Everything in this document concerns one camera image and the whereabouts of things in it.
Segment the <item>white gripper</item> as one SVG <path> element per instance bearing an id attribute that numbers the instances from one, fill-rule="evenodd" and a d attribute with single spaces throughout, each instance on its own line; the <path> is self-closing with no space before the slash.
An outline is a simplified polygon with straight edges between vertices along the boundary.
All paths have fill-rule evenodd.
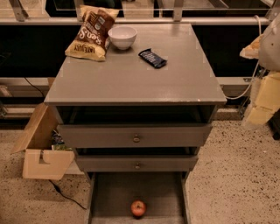
<path id="1" fill-rule="evenodd" d="M 246 113 L 248 125 L 264 125 L 280 109 L 280 15 L 261 34 L 240 51 L 245 59 L 259 59 L 270 70 L 256 78 L 251 88 L 251 103 Z"/>

